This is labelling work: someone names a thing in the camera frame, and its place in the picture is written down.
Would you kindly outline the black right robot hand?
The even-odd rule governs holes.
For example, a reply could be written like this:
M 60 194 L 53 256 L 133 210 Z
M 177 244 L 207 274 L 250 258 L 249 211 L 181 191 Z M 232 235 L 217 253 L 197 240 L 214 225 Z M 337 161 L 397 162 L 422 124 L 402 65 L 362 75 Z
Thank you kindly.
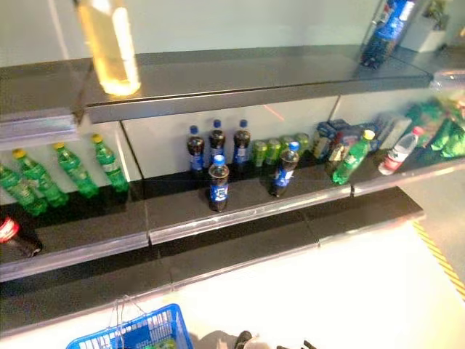
M 317 349 L 312 343 L 308 342 L 307 340 L 303 341 L 302 346 L 300 348 L 301 349 Z M 282 345 L 277 345 L 276 349 L 288 349 L 288 348 Z

